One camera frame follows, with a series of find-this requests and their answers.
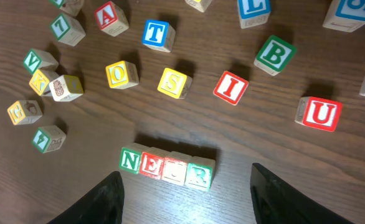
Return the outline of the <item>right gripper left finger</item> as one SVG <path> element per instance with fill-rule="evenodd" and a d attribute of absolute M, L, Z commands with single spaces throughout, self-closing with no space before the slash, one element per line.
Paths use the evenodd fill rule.
<path fill-rule="evenodd" d="M 121 224 L 124 198 L 121 174 L 113 171 L 49 224 Z"/>

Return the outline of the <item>green R block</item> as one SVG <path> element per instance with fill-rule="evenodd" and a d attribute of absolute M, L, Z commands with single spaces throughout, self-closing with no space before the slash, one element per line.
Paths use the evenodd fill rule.
<path fill-rule="evenodd" d="M 194 156 L 187 164 L 184 185 L 192 189 L 210 191 L 216 161 Z"/>

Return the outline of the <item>red E block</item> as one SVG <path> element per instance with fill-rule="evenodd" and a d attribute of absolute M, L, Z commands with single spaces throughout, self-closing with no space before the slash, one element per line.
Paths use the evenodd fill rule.
<path fill-rule="evenodd" d="M 157 147 L 150 147 L 141 155 L 141 165 L 139 173 L 152 179 L 160 180 L 163 174 L 163 166 L 165 157 L 169 151 L 159 149 Z"/>

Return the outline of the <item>red I block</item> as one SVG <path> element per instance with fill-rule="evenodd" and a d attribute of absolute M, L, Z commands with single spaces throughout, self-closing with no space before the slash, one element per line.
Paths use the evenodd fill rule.
<path fill-rule="evenodd" d="M 213 94 L 232 105 L 237 105 L 248 86 L 247 80 L 230 71 L 224 71 L 213 90 Z"/>

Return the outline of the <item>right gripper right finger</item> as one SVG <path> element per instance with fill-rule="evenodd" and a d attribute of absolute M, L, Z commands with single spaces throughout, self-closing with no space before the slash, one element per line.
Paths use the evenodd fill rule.
<path fill-rule="evenodd" d="M 353 224 L 259 163 L 252 164 L 250 193 L 257 223 Z"/>

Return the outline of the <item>green N block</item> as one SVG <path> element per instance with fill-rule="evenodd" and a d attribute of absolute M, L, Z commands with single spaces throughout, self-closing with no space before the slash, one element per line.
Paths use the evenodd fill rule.
<path fill-rule="evenodd" d="M 142 153 L 148 151 L 149 147 L 136 142 L 121 149 L 119 168 L 132 174 L 138 174 Z"/>

